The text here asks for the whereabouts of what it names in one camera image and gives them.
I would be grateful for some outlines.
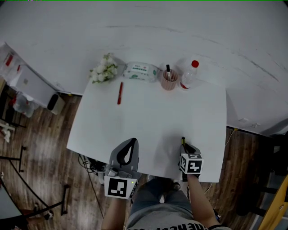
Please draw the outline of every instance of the red bottle cap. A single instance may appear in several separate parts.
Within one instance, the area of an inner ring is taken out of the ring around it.
[[[191,63],[192,67],[197,68],[199,66],[199,62],[198,61],[192,61]]]

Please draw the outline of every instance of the red pen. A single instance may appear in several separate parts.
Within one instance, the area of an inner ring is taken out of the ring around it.
[[[118,95],[118,105],[121,104],[121,97],[122,97],[122,88],[123,88],[123,81],[120,84],[119,95]]]

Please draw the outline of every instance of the wooden floor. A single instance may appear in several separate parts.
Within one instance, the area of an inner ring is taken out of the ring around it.
[[[60,208],[54,209],[54,219],[45,221],[31,230],[91,230],[100,229],[102,217],[91,188],[88,174],[78,164],[78,154],[66,149],[69,132],[76,114],[80,97],[64,96],[66,105],[60,115],[53,115],[39,108],[27,122],[27,128],[17,128],[8,144],[0,139],[2,156],[18,157],[21,145],[27,147],[22,161],[23,178],[30,187],[48,204],[62,198],[63,185],[71,186],[67,206],[68,214],[60,216]],[[227,129],[226,140],[232,130]],[[221,222],[234,230],[247,230],[254,215],[239,217],[236,204],[241,192],[257,181],[267,183],[265,156],[271,150],[267,138],[237,131],[228,143],[219,183],[212,185],[207,197],[214,209],[222,216]],[[18,178],[9,161],[0,160],[0,172],[13,200],[21,209],[33,208],[39,202]],[[104,187],[91,174],[94,187],[105,212],[109,198],[104,196]],[[209,183],[203,183],[206,190]]]

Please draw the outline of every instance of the water bottle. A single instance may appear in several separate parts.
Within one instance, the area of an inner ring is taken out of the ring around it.
[[[198,66],[199,66],[198,61],[195,61],[195,60],[192,61],[189,69],[186,70],[181,77],[181,81],[180,81],[180,88],[181,89],[183,89],[183,90],[190,89],[192,81],[196,78]]]

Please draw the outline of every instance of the pen holder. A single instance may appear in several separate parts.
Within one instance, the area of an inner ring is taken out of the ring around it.
[[[167,70],[163,71],[163,74],[161,76],[160,82],[161,86],[165,90],[172,90],[175,88],[175,85],[178,81],[178,74],[174,70],[170,70],[171,72],[171,78],[168,78]]]

